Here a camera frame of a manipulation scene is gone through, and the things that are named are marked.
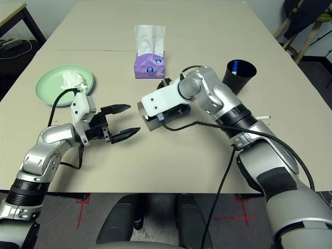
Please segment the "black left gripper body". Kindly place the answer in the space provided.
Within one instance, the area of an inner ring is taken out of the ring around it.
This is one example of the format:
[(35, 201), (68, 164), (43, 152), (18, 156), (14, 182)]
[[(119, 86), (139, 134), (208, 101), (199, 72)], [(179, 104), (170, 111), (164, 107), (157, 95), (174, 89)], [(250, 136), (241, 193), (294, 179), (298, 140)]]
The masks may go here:
[(88, 141), (105, 140), (106, 142), (110, 142), (111, 134), (108, 129), (106, 115), (103, 112), (99, 112), (93, 116), (89, 122), (89, 129), (85, 134)]

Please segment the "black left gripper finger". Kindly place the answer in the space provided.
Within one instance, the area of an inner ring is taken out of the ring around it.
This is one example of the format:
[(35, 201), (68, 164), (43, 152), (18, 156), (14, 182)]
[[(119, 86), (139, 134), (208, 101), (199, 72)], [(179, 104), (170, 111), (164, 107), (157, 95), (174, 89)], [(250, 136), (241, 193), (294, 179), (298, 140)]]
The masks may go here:
[(116, 135), (111, 135), (110, 142), (112, 144), (115, 144), (115, 143), (124, 141), (124, 140), (132, 137), (133, 135), (135, 135), (137, 132), (139, 132), (140, 129), (141, 129), (140, 127), (136, 127), (136, 128), (128, 128), (128, 129), (122, 130)]
[(127, 104), (114, 104), (114, 105), (102, 107), (101, 112), (104, 115), (118, 114), (118, 113), (124, 112), (130, 108), (131, 108), (131, 106), (127, 105)]

